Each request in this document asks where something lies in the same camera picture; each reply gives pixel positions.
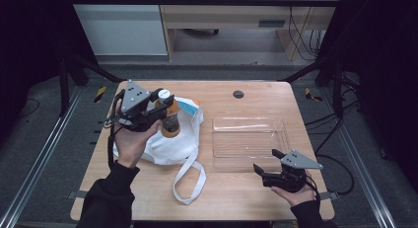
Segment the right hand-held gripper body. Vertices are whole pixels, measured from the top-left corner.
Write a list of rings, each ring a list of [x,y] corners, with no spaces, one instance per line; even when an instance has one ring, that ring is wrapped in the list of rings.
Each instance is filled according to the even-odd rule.
[[[297,192],[307,183],[306,169],[321,170],[323,168],[320,163],[296,150],[285,154],[285,157],[279,160],[281,163],[279,174],[263,173],[261,180],[265,187],[277,187],[288,192]]]

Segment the white cabinet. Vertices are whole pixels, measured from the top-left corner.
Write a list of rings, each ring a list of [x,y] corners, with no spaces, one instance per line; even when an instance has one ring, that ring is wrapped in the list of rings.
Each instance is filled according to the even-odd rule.
[[[75,5],[97,56],[167,55],[158,5]]]

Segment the clear plastic tray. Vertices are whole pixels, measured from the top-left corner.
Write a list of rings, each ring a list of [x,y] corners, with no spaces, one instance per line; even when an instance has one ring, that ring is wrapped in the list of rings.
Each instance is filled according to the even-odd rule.
[[[212,121],[212,148],[217,171],[250,173],[256,164],[278,172],[280,163],[272,150],[286,154],[291,144],[281,118],[218,117]]]

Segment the white patterned tote bag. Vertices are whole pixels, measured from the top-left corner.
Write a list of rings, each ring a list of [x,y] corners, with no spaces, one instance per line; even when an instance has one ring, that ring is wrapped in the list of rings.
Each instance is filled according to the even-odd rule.
[[[180,133],[174,138],[166,138],[162,135],[162,123],[155,135],[146,143],[141,159],[152,162],[156,165],[180,165],[180,169],[174,177],[174,197],[183,204],[191,204],[196,200],[206,183],[206,173],[203,166],[197,161],[199,152],[200,125],[204,121],[203,111],[199,103],[190,99],[176,98],[179,112],[177,114]],[[112,152],[118,151],[115,141],[111,143]],[[198,179],[191,195],[182,197],[176,190],[177,184],[189,169],[198,172]]]

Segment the aluminium floor rail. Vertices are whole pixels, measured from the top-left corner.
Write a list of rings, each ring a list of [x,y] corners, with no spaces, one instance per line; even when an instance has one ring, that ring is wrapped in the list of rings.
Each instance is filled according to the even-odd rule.
[[[368,170],[366,162],[361,158],[361,154],[358,151],[349,130],[344,125],[346,122],[345,116],[354,111],[354,109],[358,106],[359,103],[357,101],[342,105],[342,117],[336,119],[336,121],[340,121],[339,126],[337,127],[337,135],[339,140],[342,142],[344,153],[347,156],[355,179],[360,185],[360,188],[362,189],[366,201],[371,208],[379,227],[398,228],[380,190],[378,189],[376,181],[372,177],[371,172]]]
[[[40,176],[43,173],[45,166],[49,161],[50,156],[55,150],[56,144],[58,143],[74,110],[77,107],[83,91],[84,89],[82,87],[74,88],[74,93],[70,98],[68,109],[58,118],[14,199],[8,206],[6,212],[0,217],[0,228],[14,228],[16,225],[23,209],[35,189]]]

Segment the yellow black floor tape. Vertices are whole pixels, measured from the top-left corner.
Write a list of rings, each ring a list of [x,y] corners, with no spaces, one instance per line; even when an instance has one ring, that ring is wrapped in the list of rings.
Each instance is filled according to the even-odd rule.
[[[105,90],[106,90],[106,86],[99,87],[99,89],[97,91],[97,94],[96,94],[96,96],[94,98],[94,103],[98,103],[98,102],[101,101],[101,99],[102,99],[102,97],[103,97],[103,95],[105,93]]]
[[[313,101],[316,101],[316,102],[322,102],[322,97],[313,96],[312,92],[309,88],[305,89],[305,96],[309,100],[313,100]]]

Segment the orange bottle with white cap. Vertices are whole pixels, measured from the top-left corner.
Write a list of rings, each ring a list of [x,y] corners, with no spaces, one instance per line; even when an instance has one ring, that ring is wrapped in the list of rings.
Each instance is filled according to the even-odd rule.
[[[162,120],[162,135],[166,138],[174,138],[180,133],[180,125],[177,114],[179,106],[174,95],[167,89],[163,89],[158,93],[158,100],[155,107],[167,105],[166,117]]]

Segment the person's left hand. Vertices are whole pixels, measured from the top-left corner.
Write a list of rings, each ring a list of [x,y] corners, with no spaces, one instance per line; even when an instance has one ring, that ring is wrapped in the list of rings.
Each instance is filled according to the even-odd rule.
[[[117,124],[114,141],[118,151],[117,162],[126,168],[135,168],[141,159],[147,141],[157,133],[161,121],[157,120],[145,132],[130,131]]]

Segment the black horizontal frame bar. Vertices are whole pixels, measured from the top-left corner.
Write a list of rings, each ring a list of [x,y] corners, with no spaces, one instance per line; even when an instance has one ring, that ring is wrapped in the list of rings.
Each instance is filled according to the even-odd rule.
[[[292,6],[337,7],[340,0],[65,0],[87,5]]]

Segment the black metal frame stand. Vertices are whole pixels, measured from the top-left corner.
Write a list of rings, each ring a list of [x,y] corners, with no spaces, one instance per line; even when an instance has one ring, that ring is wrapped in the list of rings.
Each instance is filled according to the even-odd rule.
[[[319,87],[323,87],[328,84],[330,80],[333,80],[332,108],[338,118],[343,118],[341,94],[343,70],[337,57],[325,56],[320,58],[312,64],[304,67],[302,70],[299,70],[284,79],[280,79],[280,82],[292,83],[314,70],[318,70],[318,74],[314,81]]]
[[[70,108],[68,77],[71,77],[77,86],[86,86],[89,82],[89,78],[85,73],[85,69],[90,69],[113,83],[120,83],[123,81],[122,78],[109,73],[99,67],[98,64],[95,64],[79,55],[69,55],[64,57],[59,63],[61,97],[60,116],[65,115]]]

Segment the person's right hand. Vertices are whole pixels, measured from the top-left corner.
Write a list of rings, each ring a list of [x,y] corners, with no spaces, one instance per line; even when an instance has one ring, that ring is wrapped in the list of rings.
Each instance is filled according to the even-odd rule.
[[[290,204],[291,207],[307,201],[315,200],[315,192],[308,185],[305,185],[302,189],[298,190],[297,192],[288,192],[277,187],[271,187],[270,189],[277,195],[284,198]]]

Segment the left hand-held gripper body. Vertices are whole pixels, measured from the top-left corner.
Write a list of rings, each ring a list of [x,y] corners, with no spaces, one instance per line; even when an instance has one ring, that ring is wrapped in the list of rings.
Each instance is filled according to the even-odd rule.
[[[148,106],[152,92],[133,80],[128,80],[118,113],[118,122],[130,131],[145,132],[158,118],[149,115]]]

